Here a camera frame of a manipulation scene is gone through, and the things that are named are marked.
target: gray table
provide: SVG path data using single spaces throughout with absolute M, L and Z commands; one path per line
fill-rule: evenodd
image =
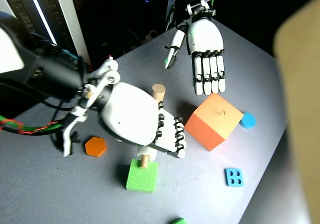
M 47 136 L 0 133 L 0 223 L 167 224 L 186 218 L 188 224 L 235 224 L 241 219 L 285 130 L 287 121 L 281 82 L 273 57 L 218 22 L 225 45 L 226 92 L 221 96 L 252 113 L 254 129 L 240 125 L 221 145 L 208 152 L 188 133 L 186 157 L 158 152 L 156 192 L 125 189 L 136 147 L 116 142 L 89 112 L 77 124 L 83 140 L 101 136 L 108 151 L 101 158 L 84 153 L 63 158 Z M 191 58 L 186 46 L 171 70 L 163 67 L 174 29 L 118 59 L 121 80 L 144 90 L 166 86 L 166 109 L 186 120 L 205 96 L 193 89 Z M 25 125 L 44 125 L 53 110 L 42 104 L 18 117 Z M 240 168 L 244 187 L 228 187 L 225 168 Z

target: light strip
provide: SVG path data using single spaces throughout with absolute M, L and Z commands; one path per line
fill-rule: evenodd
M 44 25 L 45 25 L 45 28 L 46 28 L 46 30 L 47 30 L 47 32 L 48 32 L 48 34 L 49 34 L 52 42 L 53 42 L 54 44 L 57 44 L 56 39 L 55 39 L 54 35 L 52 34 L 51 29 L 50 29 L 50 27 L 49 27 L 49 25 L 48 25 L 48 23 L 47 23 L 47 20 L 46 20 L 46 18 L 45 18 L 45 16 L 44 16 L 44 13 L 42 12 L 42 10 L 41 10 L 41 8 L 40 8 L 40 5 L 39 5 L 39 3 L 38 3 L 38 0 L 33 0 L 33 1 L 34 1 L 35 7 L 36 7 L 36 9 L 38 10 L 38 13 L 40 14 L 40 17 L 41 17 L 41 19 L 42 19 L 42 21 L 43 21 L 43 23 L 44 23 Z

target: blue square block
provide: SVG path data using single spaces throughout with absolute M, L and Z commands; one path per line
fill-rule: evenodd
M 242 172 L 240 169 L 225 169 L 225 179 L 226 184 L 230 187 L 242 187 L 244 185 L 244 181 L 242 179 Z

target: green block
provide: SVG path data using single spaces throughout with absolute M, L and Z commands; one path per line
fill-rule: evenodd
M 153 193 L 156 190 L 158 163 L 148 162 L 146 169 L 140 168 L 140 160 L 132 159 L 126 189 L 134 192 Z
M 173 223 L 171 224 L 187 224 L 185 219 L 183 218 L 179 218 L 178 220 L 175 220 Z

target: blue disc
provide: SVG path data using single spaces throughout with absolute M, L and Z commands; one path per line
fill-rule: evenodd
M 244 113 L 240 125 L 247 129 L 253 128 L 256 125 L 256 119 L 250 113 Z

